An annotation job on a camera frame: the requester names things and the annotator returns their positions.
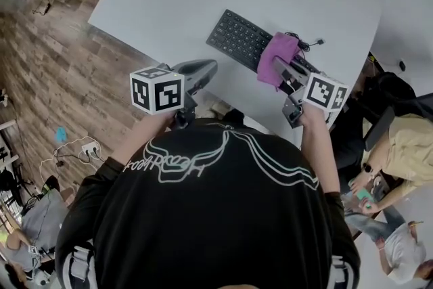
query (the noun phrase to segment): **blue object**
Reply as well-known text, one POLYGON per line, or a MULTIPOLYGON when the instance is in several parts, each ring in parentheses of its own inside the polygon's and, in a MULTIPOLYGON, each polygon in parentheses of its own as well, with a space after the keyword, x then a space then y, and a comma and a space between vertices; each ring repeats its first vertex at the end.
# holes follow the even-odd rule
POLYGON ((57 133, 55 134, 55 140, 57 142, 66 142, 68 137, 66 136, 66 130, 63 127, 59 127, 57 129, 57 133))

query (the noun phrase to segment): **jeans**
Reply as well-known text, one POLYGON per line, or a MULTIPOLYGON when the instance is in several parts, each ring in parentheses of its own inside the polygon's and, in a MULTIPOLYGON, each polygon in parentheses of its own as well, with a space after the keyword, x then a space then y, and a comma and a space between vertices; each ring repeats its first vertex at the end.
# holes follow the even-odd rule
MULTIPOLYGON (((379 192, 375 192, 374 198, 376 200, 380 200, 378 197, 379 192)), ((386 240, 394 231, 397 230, 398 227, 406 223, 403 216, 393 206, 385 208, 383 212, 386 223, 382 221, 376 221, 375 219, 368 217, 363 213, 353 212, 350 209, 344 211, 344 219, 348 225, 366 233, 373 240, 373 242, 376 242, 380 238, 384 238, 386 240)))

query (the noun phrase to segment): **person in white shirt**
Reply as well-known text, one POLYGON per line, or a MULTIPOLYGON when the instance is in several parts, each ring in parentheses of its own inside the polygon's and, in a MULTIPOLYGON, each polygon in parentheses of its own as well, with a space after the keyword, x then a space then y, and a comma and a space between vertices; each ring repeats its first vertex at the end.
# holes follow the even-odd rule
MULTIPOLYGON (((363 211, 368 211, 368 199, 361 201, 363 211)), ((390 206, 383 210, 385 222, 376 221, 362 213, 346 211, 346 222, 366 233, 379 250, 380 265, 384 273, 397 284, 413 278, 431 280, 433 260, 426 261, 426 249, 418 242, 416 223, 406 223, 403 216, 390 206)))

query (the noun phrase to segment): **black t-shirt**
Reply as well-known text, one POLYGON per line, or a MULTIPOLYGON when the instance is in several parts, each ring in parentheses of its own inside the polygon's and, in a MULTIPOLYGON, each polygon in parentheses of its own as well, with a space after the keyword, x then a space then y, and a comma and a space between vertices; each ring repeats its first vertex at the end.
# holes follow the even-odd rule
POLYGON ((223 123, 167 132, 87 177, 56 247, 93 239, 99 288, 326 288, 359 257, 338 193, 298 148, 223 123))

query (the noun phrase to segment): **white table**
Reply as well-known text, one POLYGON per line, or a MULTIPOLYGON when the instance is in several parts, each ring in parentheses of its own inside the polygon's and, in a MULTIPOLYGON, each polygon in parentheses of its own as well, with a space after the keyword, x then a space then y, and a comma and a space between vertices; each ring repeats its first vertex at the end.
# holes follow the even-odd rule
POLYGON ((281 113, 283 93, 205 44, 225 9, 269 33, 297 32, 306 42, 324 38, 307 59, 353 86, 367 57, 384 0, 100 0, 89 23, 160 62, 210 58, 219 72, 208 90, 269 130, 300 143, 281 113))

